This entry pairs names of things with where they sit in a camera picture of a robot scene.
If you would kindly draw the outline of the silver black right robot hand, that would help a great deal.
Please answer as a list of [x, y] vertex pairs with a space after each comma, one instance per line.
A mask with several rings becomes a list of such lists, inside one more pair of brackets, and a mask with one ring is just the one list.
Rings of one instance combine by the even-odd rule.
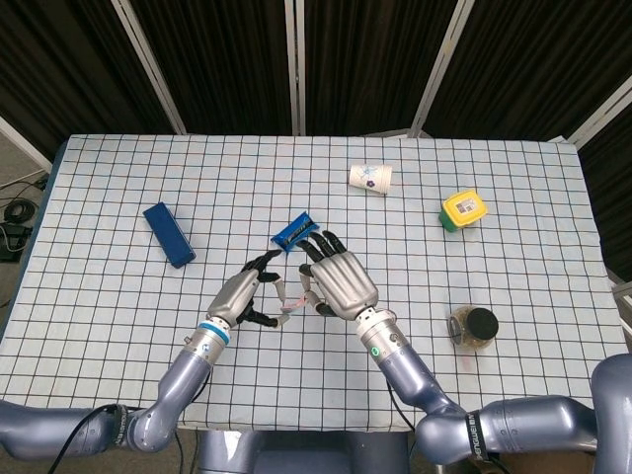
[[353, 321], [362, 311], [374, 308], [379, 293], [358, 258], [331, 231], [310, 232], [296, 246], [312, 260], [299, 267], [305, 297], [323, 316]]

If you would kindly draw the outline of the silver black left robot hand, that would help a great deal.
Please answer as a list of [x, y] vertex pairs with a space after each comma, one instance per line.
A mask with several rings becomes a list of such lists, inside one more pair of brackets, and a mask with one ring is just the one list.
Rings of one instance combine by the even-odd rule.
[[279, 256], [281, 249], [269, 250], [254, 260], [247, 262], [240, 273], [232, 276], [219, 290], [210, 303], [208, 318], [219, 318], [230, 328], [243, 322], [252, 322], [261, 326], [279, 328], [288, 319], [285, 313], [271, 318], [254, 309], [254, 295], [261, 283], [272, 283], [278, 299], [285, 303], [285, 284], [278, 273], [267, 272], [266, 267], [272, 258]]

